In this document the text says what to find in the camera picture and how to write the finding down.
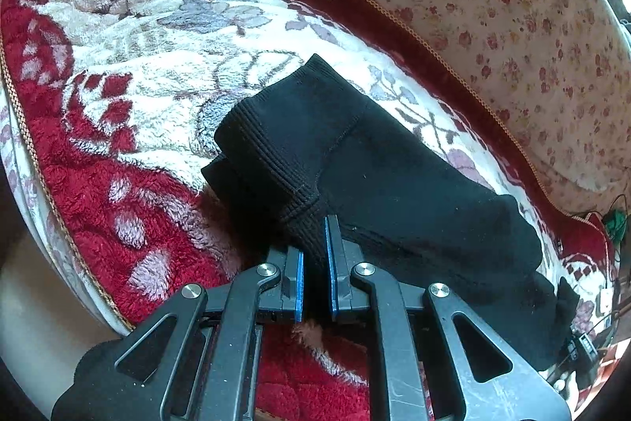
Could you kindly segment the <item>green yarn ball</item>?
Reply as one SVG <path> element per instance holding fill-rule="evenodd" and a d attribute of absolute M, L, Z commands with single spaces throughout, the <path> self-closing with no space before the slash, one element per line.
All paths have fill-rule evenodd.
<path fill-rule="evenodd" d="M 610 210 L 603 218 L 602 223 L 607 236 L 613 243 L 620 243 L 627 231 L 628 215 L 624 210 Z"/>

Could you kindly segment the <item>red white floral fleece blanket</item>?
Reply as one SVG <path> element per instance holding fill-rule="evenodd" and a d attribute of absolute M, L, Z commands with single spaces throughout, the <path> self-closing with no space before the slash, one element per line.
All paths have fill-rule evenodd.
<path fill-rule="evenodd" d="M 539 273 L 577 294 L 598 343 L 617 275 L 595 210 L 571 214 L 482 98 L 375 0 L 1 0 L 1 151 L 44 254 L 114 330 L 188 282 L 221 286 L 266 251 L 203 176 L 241 100 L 319 56 L 471 181 L 512 196 Z M 306 313 L 263 340 L 258 412 L 365 420 L 367 352 Z"/>

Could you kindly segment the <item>cream floral quilt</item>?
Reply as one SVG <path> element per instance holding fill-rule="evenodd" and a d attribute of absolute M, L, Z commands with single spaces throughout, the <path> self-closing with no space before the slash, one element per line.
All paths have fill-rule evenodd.
<path fill-rule="evenodd" d="M 629 201 L 630 42 L 607 0 L 375 1 L 497 114 L 556 206 Z"/>

